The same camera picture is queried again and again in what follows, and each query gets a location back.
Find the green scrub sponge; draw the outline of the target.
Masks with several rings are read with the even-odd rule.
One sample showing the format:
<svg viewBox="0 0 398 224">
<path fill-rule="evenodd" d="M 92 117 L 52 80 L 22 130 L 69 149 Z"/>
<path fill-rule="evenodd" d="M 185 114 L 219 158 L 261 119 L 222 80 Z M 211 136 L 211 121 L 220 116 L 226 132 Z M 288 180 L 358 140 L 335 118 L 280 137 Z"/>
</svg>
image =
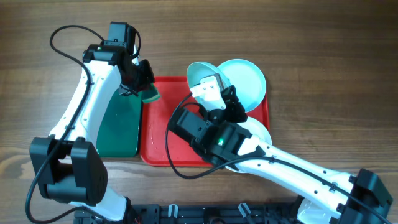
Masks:
<svg viewBox="0 0 398 224">
<path fill-rule="evenodd" d="M 141 91 L 141 101 L 145 104 L 152 103 L 161 98 L 158 89 L 151 83 L 145 90 Z"/>
</svg>

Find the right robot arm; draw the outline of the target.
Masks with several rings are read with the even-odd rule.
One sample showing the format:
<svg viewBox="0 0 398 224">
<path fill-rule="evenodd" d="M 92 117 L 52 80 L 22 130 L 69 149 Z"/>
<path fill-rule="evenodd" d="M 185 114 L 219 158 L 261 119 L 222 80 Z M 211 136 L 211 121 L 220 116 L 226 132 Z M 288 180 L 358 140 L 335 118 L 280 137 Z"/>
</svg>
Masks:
<svg viewBox="0 0 398 224">
<path fill-rule="evenodd" d="M 270 180 L 302 198 L 296 216 L 302 223 L 387 223 L 392 197 L 379 176 L 361 169 L 358 175 L 305 161 L 264 139 L 267 129 L 250 118 L 235 87 L 207 87 L 195 102 L 191 91 L 174 109 L 166 133 L 183 139 L 212 171 L 229 169 Z"/>
</svg>

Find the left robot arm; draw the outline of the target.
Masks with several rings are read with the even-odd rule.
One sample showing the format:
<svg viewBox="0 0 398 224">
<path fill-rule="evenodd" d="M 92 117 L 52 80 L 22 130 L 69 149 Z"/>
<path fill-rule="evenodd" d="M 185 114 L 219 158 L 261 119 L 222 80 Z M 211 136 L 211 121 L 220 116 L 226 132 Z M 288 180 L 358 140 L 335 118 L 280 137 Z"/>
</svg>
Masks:
<svg viewBox="0 0 398 224">
<path fill-rule="evenodd" d="M 115 93 L 160 98 L 150 63 L 141 60 L 141 36 L 125 22 L 112 22 L 107 38 L 91 44 L 78 60 L 81 78 L 61 120 L 29 148 L 35 172 L 31 189 L 48 200 L 71 205 L 93 222 L 139 223 L 131 201 L 108 186 L 108 172 L 96 142 Z"/>
</svg>

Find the white plate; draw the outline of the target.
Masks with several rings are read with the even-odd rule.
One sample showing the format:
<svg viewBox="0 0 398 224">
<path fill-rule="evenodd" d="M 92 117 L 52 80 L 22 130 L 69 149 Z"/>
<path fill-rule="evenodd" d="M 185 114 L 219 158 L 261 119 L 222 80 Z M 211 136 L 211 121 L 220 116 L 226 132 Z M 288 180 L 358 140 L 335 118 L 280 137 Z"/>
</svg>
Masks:
<svg viewBox="0 0 398 224">
<path fill-rule="evenodd" d="M 218 69 L 236 88 L 236 95 L 245 112 L 254 110 L 262 103 L 267 84 L 257 65 L 245 59 L 231 59 L 221 63 Z"/>
<path fill-rule="evenodd" d="M 227 76 L 216 66 L 208 62 L 194 62 L 187 68 L 187 83 L 189 88 L 193 88 L 201 83 L 203 78 L 218 74 L 220 82 L 220 93 L 222 96 L 234 95 L 235 89 L 231 87 L 231 82 Z"/>
<path fill-rule="evenodd" d="M 248 116 L 246 122 L 238 123 L 242 128 L 247 129 L 253 136 L 256 135 L 260 140 L 272 145 L 272 138 L 268 129 L 258 120 Z M 243 143 L 238 151 L 239 156 L 249 154 L 255 151 L 251 143 Z"/>
</svg>

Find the white plate top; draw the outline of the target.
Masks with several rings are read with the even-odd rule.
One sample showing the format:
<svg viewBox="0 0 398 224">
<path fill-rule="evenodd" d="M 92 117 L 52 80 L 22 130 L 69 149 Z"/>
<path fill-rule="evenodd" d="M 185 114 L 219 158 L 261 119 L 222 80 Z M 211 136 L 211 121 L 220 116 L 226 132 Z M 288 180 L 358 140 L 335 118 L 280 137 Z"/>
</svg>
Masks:
<svg viewBox="0 0 398 224">
<path fill-rule="evenodd" d="M 236 88 L 236 95 L 245 112 L 254 110 L 262 103 L 267 84 L 257 65 L 245 59 L 231 59 L 221 63 L 218 69 Z"/>
</svg>

